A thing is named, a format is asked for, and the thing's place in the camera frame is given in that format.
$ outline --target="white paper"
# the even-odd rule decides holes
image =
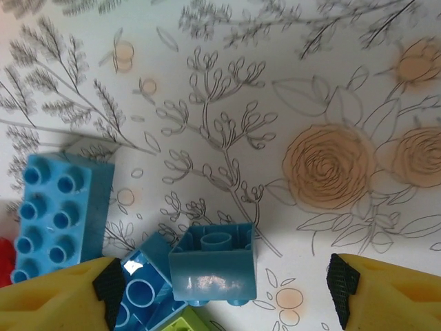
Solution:
[[[439,1],[0,4],[3,236],[25,156],[64,149],[116,164],[108,255],[257,225],[258,298],[213,330],[341,330],[332,252],[441,275]]]

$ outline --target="leaf drawing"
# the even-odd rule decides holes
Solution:
[[[369,235],[369,227],[361,224],[355,224],[343,231],[331,246],[343,247],[360,243]]]
[[[170,33],[165,31],[161,27],[157,27],[156,32],[158,33],[158,37],[164,45],[166,45],[170,50],[176,53],[179,52],[178,43],[174,40]]]
[[[226,329],[216,321],[210,321],[210,323],[218,330],[218,331],[226,331]]]
[[[297,227],[297,230],[302,231],[326,231],[334,226],[334,222],[338,218],[337,214],[321,214]]]
[[[371,244],[374,250],[383,254],[393,245],[393,239],[386,232],[379,231],[373,236]]]
[[[400,107],[399,99],[390,100],[375,109],[363,124],[365,132],[375,145],[379,146],[392,137]]]
[[[435,252],[441,252],[441,243],[434,243],[431,247],[431,250],[434,250]]]
[[[267,191],[274,198],[279,200],[284,205],[296,205],[296,202],[292,199],[291,194],[289,193],[289,186],[286,180],[277,179],[265,185]]]
[[[277,97],[286,106],[301,115],[318,117],[325,113],[327,104],[317,98],[312,90],[312,83],[308,79],[293,78],[273,81],[272,85]]]
[[[346,85],[348,90],[356,91],[362,87],[365,81],[369,78],[369,71],[365,66],[360,66],[352,74],[351,79]]]
[[[360,98],[349,89],[337,87],[325,110],[328,122],[356,126],[362,115]]]
[[[275,310],[276,307],[274,307],[272,304],[262,301],[262,300],[253,300],[253,303],[257,305],[260,308],[266,309],[266,310]]]
[[[401,229],[406,238],[422,238],[441,230],[441,215],[432,215],[416,219]]]
[[[276,275],[270,270],[270,269],[265,269],[267,272],[267,278],[268,278],[268,283],[273,287],[273,288],[277,288],[278,287],[278,282],[277,282],[277,277]]]
[[[288,278],[288,279],[285,279],[282,283],[280,283],[280,286],[286,286],[286,285],[292,283],[292,282],[295,281],[295,280],[296,280],[295,278]]]

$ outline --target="orange flower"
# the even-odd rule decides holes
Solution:
[[[408,131],[390,152],[390,170],[401,182],[419,188],[441,185],[441,128]]]
[[[289,146],[283,172],[293,198],[316,208],[351,208],[369,186],[376,163],[362,132],[312,126]]]
[[[440,43],[434,38],[419,40],[401,54],[394,71],[398,83],[405,85],[435,79],[441,73]]]

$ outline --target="blue building block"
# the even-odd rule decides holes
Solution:
[[[127,286],[115,331],[154,331],[188,306],[173,299],[168,254],[171,247],[155,232],[121,262]]]
[[[101,257],[114,165],[72,154],[28,157],[11,281]]]
[[[256,260],[252,224],[190,226],[169,255],[174,299],[244,305],[257,297]]]

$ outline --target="floral illustration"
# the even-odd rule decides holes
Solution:
[[[441,128],[410,130],[381,145],[377,159],[401,183],[417,188],[441,185]]]
[[[202,54],[200,47],[194,50],[194,55],[188,57],[187,66],[192,71],[189,85],[192,92],[188,96],[189,102],[201,106],[202,125],[196,126],[189,120],[189,107],[187,102],[179,100],[173,102],[166,100],[164,108],[157,108],[157,115],[174,124],[174,127],[166,127],[161,131],[165,136],[182,134],[185,130],[199,135],[210,148],[221,153],[225,165],[215,167],[210,163],[204,163],[201,167],[194,164],[192,157],[185,150],[169,151],[172,160],[165,161],[165,166],[175,172],[175,175],[163,177],[166,184],[174,184],[183,180],[188,175],[202,177],[208,180],[216,189],[228,193],[240,210],[244,220],[256,225],[257,239],[261,239],[277,256],[282,254],[260,231],[260,200],[263,197],[265,187],[263,185],[248,186],[241,172],[240,161],[230,154],[230,149],[241,139],[248,142],[255,150],[263,149],[276,134],[273,132],[258,133],[258,130],[269,125],[277,119],[277,114],[269,112],[261,114],[256,109],[257,101],[247,104],[240,124],[231,118],[226,111],[222,111],[219,118],[210,117],[210,106],[239,92],[242,88],[262,88],[265,82],[259,80],[259,76],[265,69],[265,62],[252,62],[245,66],[245,58],[240,57],[237,61],[231,61],[226,70],[216,67],[218,52]],[[174,208],[174,212],[161,210],[163,214],[170,214],[172,221],[176,221],[181,214],[193,219],[203,219],[209,223],[205,215],[205,202],[190,203],[187,211],[184,211],[178,203],[176,193],[165,198],[167,203]],[[254,213],[248,210],[253,207]]]
[[[266,185],[281,203],[315,214],[297,227],[313,232],[313,255],[314,239],[323,231],[337,234],[331,246],[358,245],[362,254],[368,247],[385,253],[396,236],[415,239],[441,230],[439,214],[403,225],[399,212],[383,211],[410,201],[418,188],[441,183],[439,128],[417,128],[392,139],[402,115],[418,118],[427,109],[439,108],[439,98],[425,97],[407,107],[399,99],[386,98],[366,117],[356,92],[368,78],[369,71],[359,67],[345,86],[334,91],[317,76],[273,82],[287,107],[305,117],[322,117],[326,123],[311,126],[294,139],[283,160],[286,179]],[[299,109],[299,101],[310,107]]]
[[[397,84],[387,97],[401,90],[404,93],[409,88],[421,88],[435,81],[441,73],[441,43],[436,38],[423,38],[406,50],[399,43],[400,58],[398,63],[381,72],[390,74]]]
[[[288,147],[283,171],[297,202],[350,210],[369,189],[374,150],[354,129],[312,126]]]
[[[319,18],[304,18],[299,3],[289,6],[283,0],[259,0],[257,14],[244,9],[242,17],[235,19],[229,5],[216,6],[206,0],[192,0],[182,11],[179,26],[195,39],[212,39],[217,26],[230,26],[231,34],[224,38],[225,47],[237,48],[240,43],[255,46],[261,40],[269,40],[271,29],[285,32],[294,26],[305,26],[308,33],[305,43],[296,52],[300,59],[326,50],[338,27],[351,26],[361,31],[363,48],[371,48],[383,42],[391,43],[401,38],[401,16],[407,16],[409,25],[417,24],[426,13],[416,0],[395,0],[371,3],[369,1],[319,0]]]
[[[303,304],[303,293],[292,284],[296,279],[289,278],[278,282],[276,275],[266,269],[267,279],[270,286],[277,292],[266,292],[267,300],[253,300],[253,303],[265,310],[274,310],[278,312],[278,319],[274,323],[273,331],[287,331],[300,322],[300,315],[296,309]]]
[[[98,63],[101,67],[104,63],[113,59],[113,66],[115,73],[128,73],[133,66],[133,56],[135,49],[133,45],[125,40],[121,40],[123,36],[123,29],[119,29],[113,38],[113,50],[109,51]]]
[[[7,113],[19,113],[23,117],[22,122],[0,119],[0,123],[9,125],[7,137],[14,142],[13,146],[17,152],[10,163],[8,173],[17,180],[13,188],[21,190],[20,174],[25,165],[26,155],[36,152],[40,146],[66,150],[80,140],[88,138],[100,142],[88,149],[82,149],[83,155],[94,159],[109,159],[120,147],[157,155],[161,149],[149,132],[144,132],[146,147],[135,144],[125,136],[123,125],[126,116],[100,81],[95,79],[92,86],[89,86],[95,90],[97,99],[101,102],[100,106],[82,93],[83,85],[88,82],[85,73],[89,68],[82,51],[83,43],[73,36],[66,42],[52,22],[45,17],[40,18],[37,23],[38,30],[23,26],[22,39],[11,41],[10,51],[14,65],[5,68],[10,85],[0,81],[0,108]],[[21,76],[17,67],[22,67],[23,71],[29,70],[25,71],[28,72],[25,78]],[[37,105],[34,92],[44,93],[42,104]],[[37,126],[32,120],[37,109],[52,117],[58,117],[68,127],[55,129]],[[90,122],[100,136],[91,137],[76,132]],[[39,132],[64,134],[68,135],[69,139],[67,143],[62,144],[46,143],[40,139]]]

